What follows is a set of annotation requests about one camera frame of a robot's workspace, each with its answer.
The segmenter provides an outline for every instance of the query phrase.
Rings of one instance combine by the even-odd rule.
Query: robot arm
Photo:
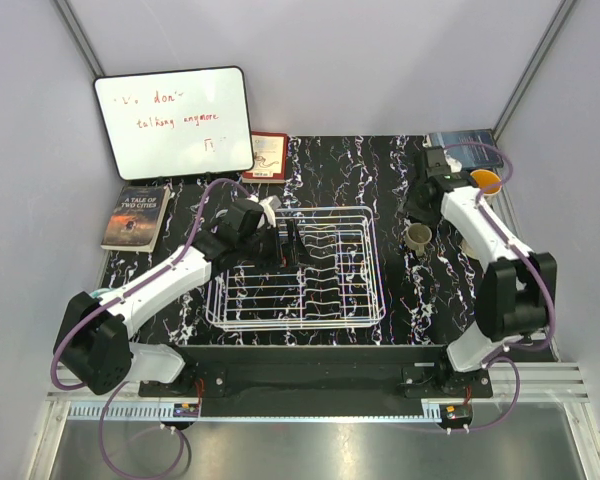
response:
[[[282,251],[274,213],[279,206],[277,197],[260,203],[236,200],[224,216],[197,233],[191,247],[181,246],[133,282],[97,299],[85,292],[76,295],[67,306],[54,352],[81,319],[119,298],[78,332],[63,351],[62,363],[98,395],[125,380],[157,381],[170,385],[174,393],[186,393],[195,378],[194,361],[177,347],[129,340],[169,303],[219,272],[243,260],[279,265]]]
[[[416,174],[400,213],[431,227],[442,219],[449,221],[476,252],[485,272],[476,294],[476,321],[448,345],[439,362],[438,384],[453,386],[480,370],[483,360],[503,344],[518,342],[548,324],[544,297],[512,246],[540,273],[552,299],[556,262],[516,238],[484,199],[476,204],[480,190],[475,181],[467,172],[452,172],[442,148],[425,149],[416,159]]]

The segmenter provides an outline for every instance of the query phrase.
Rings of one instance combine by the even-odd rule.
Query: dish rack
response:
[[[207,321],[227,332],[371,327],[385,315],[373,212],[365,206],[276,212],[292,220],[311,265],[277,271],[247,262],[209,283]]]

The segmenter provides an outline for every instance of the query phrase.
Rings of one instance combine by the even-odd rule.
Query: small cup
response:
[[[479,260],[478,255],[476,255],[476,252],[471,248],[471,245],[469,245],[466,238],[463,238],[460,242],[460,250],[462,250],[467,257]]]
[[[485,187],[488,187],[489,185],[494,185],[500,181],[500,177],[497,174],[493,173],[491,170],[474,170],[473,172],[471,172],[471,176],[478,184],[478,188],[480,188],[481,190]],[[489,205],[491,205],[493,203],[494,198],[500,193],[501,190],[502,185],[487,190],[484,193],[484,199]]]
[[[416,253],[416,256],[424,255],[424,249],[431,241],[431,229],[422,223],[413,223],[407,228],[404,243]]]

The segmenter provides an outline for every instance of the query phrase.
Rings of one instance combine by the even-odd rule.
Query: white wall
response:
[[[500,145],[526,240],[558,261],[558,344],[600,424],[600,0],[579,2]]]
[[[21,477],[67,300],[119,193],[91,79],[48,0],[0,0],[0,479]]]
[[[108,75],[236,64],[251,125],[492,127],[559,0],[71,0]]]

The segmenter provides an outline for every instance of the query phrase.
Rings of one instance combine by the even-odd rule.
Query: whiteboard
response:
[[[106,77],[94,85],[123,179],[253,167],[240,68]]]

